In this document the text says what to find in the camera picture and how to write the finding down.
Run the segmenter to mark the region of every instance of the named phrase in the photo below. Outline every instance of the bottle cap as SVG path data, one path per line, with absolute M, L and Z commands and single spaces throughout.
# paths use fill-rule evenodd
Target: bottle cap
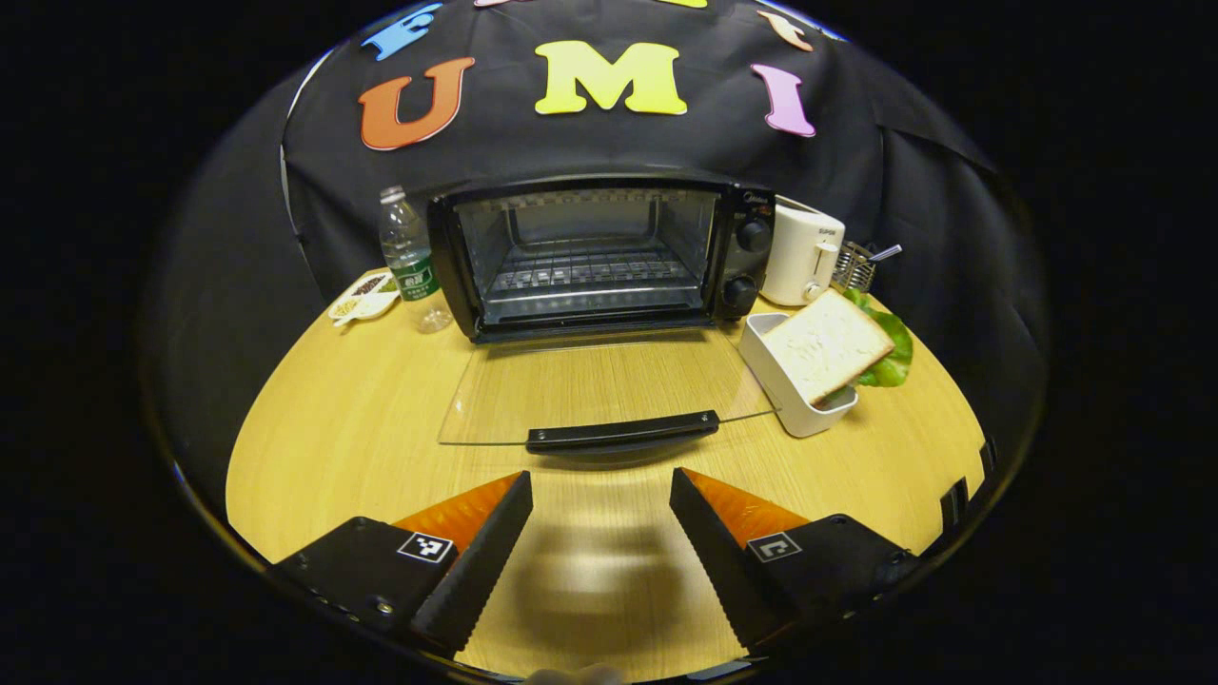
M 401 185 L 393 185 L 381 190 L 381 205 L 387 202 L 397 202 L 402 197 L 406 197 L 406 193 L 402 190 Z

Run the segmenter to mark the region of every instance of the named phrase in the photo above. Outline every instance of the bottle label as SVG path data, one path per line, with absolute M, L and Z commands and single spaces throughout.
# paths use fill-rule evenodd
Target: bottle label
M 391 268 L 403 300 L 421 300 L 440 290 L 440 282 L 431 271 L 431 257 L 423 257 L 407 267 Z

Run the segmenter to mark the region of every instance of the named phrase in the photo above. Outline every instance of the white toaster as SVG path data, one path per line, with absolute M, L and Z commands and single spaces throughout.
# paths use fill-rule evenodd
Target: white toaster
M 794 200 L 775 200 L 773 243 L 761 296 L 776 305 L 804 306 L 829 288 L 845 224 Z

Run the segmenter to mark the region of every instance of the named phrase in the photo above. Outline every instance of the orange letter u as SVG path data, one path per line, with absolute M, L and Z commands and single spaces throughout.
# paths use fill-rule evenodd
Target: orange letter u
M 452 123 L 460 108 L 460 85 L 465 69 L 474 66 L 474 57 L 460 57 L 438 63 L 423 72 L 435 80 L 431 110 L 413 122 L 397 121 L 397 105 L 402 89 L 410 84 L 410 77 L 395 78 L 369 89 L 359 96 L 364 115 L 359 122 L 359 134 L 364 145 L 373 150 L 396 150 L 412 143 L 426 140 Z

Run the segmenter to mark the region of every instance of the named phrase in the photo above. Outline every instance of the oven knob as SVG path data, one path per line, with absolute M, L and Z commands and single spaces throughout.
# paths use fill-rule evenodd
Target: oven knob
M 770 249 L 772 233 L 770 225 L 754 219 L 736 229 L 736 240 L 749 252 L 765 252 Z
M 734 312 L 747 312 L 758 299 L 758 286 L 753 279 L 741 275 L 723 285 L 723 302 Z

